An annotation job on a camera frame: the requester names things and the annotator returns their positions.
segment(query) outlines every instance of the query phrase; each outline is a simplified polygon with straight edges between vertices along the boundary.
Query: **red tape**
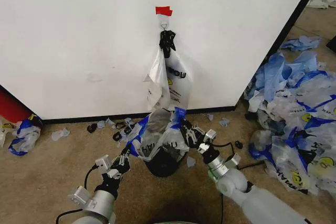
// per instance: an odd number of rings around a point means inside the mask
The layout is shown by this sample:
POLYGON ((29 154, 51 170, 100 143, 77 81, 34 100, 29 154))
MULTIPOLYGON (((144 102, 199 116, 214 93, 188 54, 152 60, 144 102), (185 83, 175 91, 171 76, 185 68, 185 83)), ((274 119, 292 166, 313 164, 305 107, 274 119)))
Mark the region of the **red tape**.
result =
POLYGON ((162 15, 165 15, 165 16, 171 16, 172 13, 173 13, 173 10, 170 10, 170 6, 157 6, 155 8, 155 12, 156 14, 162 14, 162 15))

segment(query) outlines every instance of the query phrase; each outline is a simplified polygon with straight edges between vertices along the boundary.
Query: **white plastic bag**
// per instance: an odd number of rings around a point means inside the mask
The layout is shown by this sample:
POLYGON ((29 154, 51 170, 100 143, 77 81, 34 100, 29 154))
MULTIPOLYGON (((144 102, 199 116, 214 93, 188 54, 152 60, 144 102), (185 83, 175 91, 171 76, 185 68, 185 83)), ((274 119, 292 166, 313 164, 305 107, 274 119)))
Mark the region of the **white plastic bag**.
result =
POLYGON ((147 93, 148 109, 168 109, 170 104, 169 86, 164 56, 160 49, 158 49, 152 67, 144 81, 150 83, 147 93))
POLYGON ((176 106, 187 109, 192 87, 191 73, 188 72, 180 55, 174 50, 171 50, 170 56, 165 58, 165 64, 171 108, 176 106))

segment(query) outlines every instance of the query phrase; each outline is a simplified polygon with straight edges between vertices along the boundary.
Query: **pile of plastic bags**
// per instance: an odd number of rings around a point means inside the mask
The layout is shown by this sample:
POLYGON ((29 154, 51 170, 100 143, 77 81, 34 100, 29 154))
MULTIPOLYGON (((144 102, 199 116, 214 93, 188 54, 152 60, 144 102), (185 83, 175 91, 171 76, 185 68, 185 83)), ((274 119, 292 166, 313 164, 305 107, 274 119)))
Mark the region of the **pile of plastic bags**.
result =
POLYGON ((336 73, 316 56, 305 51, 289 63, 279 52, 258 69, 245 98, 264 130, 249 152, 290 190, 336 194, 336 73))

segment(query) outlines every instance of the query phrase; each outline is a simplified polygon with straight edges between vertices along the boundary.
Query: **white wall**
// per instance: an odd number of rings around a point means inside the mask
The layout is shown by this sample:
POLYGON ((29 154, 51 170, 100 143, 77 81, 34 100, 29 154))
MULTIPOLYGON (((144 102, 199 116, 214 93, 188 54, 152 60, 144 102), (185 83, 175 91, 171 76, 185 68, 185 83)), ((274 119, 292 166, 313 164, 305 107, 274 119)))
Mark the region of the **white wall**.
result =
POLYGON ((0 82, 43 119, 145 112, 154 8, 170 5, 189 108, 235 105, 298 2, 0 0, 0 82))

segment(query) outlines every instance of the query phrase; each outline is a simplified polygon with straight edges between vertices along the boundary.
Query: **black trim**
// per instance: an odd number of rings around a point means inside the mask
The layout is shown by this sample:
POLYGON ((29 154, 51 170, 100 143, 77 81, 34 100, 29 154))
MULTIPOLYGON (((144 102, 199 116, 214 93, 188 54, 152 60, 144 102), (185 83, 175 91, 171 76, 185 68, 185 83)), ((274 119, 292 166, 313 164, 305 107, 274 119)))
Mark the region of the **black trim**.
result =
MULTIPOLYGON (((234 111, 235 109, 236 109, 236 106, 195 109, 195 110, 187 110, 187 114, 229 112, 229 111, 234 111)), ((144 118, 148 114, 149 112, 148 113, 136 113, 136 114, 122 114, 122 115, 89 116, 85 118, 47 119, 47 120, 43 120, 43 124, 96 122, 96 121, 106 120, 107 118, 111 120, 119 120, 119 119, 125 119, 125 118, 144 118)))
POLYGON ((283 29, 279 33, 277 39, 274 41, 273 45, 271 46, 268 53, 266 54, 266 57, 265 57, 262 65, 268 61, 268 59, 271 55, 275 54, 278 51, 281 44, 283 43, 283 41, 285 40, 285 38, 289 34, 289 31, 292 29, 293 25, 295 24, 295 22, 297 21, 297 19, 301 15, 302 11, 304 10, 306 5, 308 4, 308 1, 309 0, 300 0, 300 2, 298 3, 297 7, 294 10, 294 12, 289 17, 285 26, 283 27, 283 29))

